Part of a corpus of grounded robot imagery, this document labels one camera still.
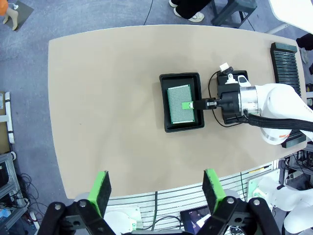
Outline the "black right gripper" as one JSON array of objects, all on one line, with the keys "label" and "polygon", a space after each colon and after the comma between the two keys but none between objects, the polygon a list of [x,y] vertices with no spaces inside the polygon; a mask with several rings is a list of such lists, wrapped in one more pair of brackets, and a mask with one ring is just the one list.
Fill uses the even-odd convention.
[{"label": "black right gripper", "polygon": [[241,115],[240,91],[238,84],[217,85],[217,95],[212,96],[210,89],[211,83],[208,84],[209,98],[208,100],[195,100],[183,102],[181,107],[183,110],[215,110],[221,109],[222,115]]}]

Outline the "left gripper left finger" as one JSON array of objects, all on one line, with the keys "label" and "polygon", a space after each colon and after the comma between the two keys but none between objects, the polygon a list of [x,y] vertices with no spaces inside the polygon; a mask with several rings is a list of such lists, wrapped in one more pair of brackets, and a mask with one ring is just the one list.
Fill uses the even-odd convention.
[{"label": "left gripper left finger", "polygon": [[40,234],[73,235],[77,230],[85,229],[90,235],[113,235],[114,231],[104,220],[111,191],[109,173],[100,171],[87,199],[74,201],[69,206],[61,202],[49,204]]}]

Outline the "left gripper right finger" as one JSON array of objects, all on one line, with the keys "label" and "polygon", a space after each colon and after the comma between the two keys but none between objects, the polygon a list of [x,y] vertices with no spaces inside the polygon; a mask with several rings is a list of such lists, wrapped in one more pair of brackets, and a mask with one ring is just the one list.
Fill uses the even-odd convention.
[{"label": "left gripper right finger", "polygon": [[235,227],[245,235],[279,235],[280,230],[265,199],[256,197],[248,202],[227,196],[213,169],[204,171],[202,190],[211,216],[200,228],[201,235],[224,235]]}]

